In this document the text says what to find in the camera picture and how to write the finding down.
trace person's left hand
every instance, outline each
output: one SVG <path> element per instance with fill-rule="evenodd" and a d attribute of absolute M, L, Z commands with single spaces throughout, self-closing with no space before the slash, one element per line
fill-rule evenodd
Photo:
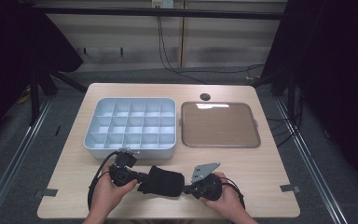
<path fill-rule="evenodd" d="M 89 215 L 83 223 L 103 223 L 109 213 L 121 202 L 124 195 L 132 191 L 137 184 L 136 180 L 132 180 L 125 186 L 116 186 L 112 183 L 108 173 L 109 166 L 105 165 L 102 169 L 103 175 L 100 176 L 92 194 Z"/>

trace plastic organizer box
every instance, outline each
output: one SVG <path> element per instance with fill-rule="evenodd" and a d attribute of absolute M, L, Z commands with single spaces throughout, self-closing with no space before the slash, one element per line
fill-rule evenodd
<path fill-rule="evenodd" d="M 176 102 L 169 98 L 103 98 L 95 106 L 84 146 L 104 159 L 121 147 L 138 159 L 168 159 L 176 144 Z"/>

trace black horizontal bar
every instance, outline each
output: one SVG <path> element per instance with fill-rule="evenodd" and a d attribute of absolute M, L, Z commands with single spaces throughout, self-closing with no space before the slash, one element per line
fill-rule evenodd
<path fill-rule="evenodd" d="M 273 20 L 273 21 L 279 21 L 285 16 L 283 13 L 279 13 L 279 12 L 211 11 L 211 10 L 193 10 L 193 9 L 136 8 L 136 7 L 62 7 L 62 6 L 35 5 L 32 6 L 32 9 L 47 14 L 194 17 L 194 18 Z"/>

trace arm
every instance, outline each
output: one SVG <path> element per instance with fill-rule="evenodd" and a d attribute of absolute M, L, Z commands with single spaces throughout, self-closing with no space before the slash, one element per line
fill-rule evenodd
<path fill-rule="evenodd" d="M 223 173 L 215 172 L 215 175 L 219 177 L 226 177 Z M 257 223 L 242 207 L 235 190 L 230 186 L 223 186 L 222 196 L 217 201 L 209 201 L 205 198 L 200 198 L 205 206 L 212 208 L 218 212 L 222 217 L 236 224 L 255 224 Z"/>
<path fill-rule="evenodd" d="M 123 187 L 118 187 L 112 183 L 109 171 L 109 165 L 105 165 L 102 169 L 102 176 L 99 178 L 92 194 L 91 209 L 89 215 L 83 224 L 104 223 L 109 213 L 115 209 L 123 199 L 124 195 L 133 190 L 137 184 L 136 180 Z"/>

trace wooden table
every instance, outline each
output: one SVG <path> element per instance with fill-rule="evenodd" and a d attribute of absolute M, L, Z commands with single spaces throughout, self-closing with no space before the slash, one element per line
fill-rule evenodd
<path fill-rule="evenodd" d="M 211 102 L 243 102 L 252 108 L 258 124 L 261 145 L 257 148 L 193 148 L 181 140 L 181 105 L 200 101 L 202 93 Z M 161 85 L 95 83 L 89 86 L 75 123 L 62 150 L 48 189 L 55 197 L 45 196 L 37 214 L 41 218 L 84 218 L 88 214 L 87 193 L 90 181 L 102 160 L 94 159 L 83 145 L 94 107 L 104 97 L 169 97 L 177 105 L 177 141 L 168 160 L 138 160 L 132 170 L 148 173 L 152 165 L 182 173 L 190 183 L 194 166 L 221 163 L 216 171 L 226 174 L 240 188 L 247 211 L 253 217 L 297 217 L 300 213 L 292 191 L 283 193 L 281 185 L 290 184 L 275 146 L 263 109 L 252 87 L 217 85 Z M 210 219 L 221 218 L 192 195 L 166 198 L 130 192 L 110 214 L 119 219 Z"/>

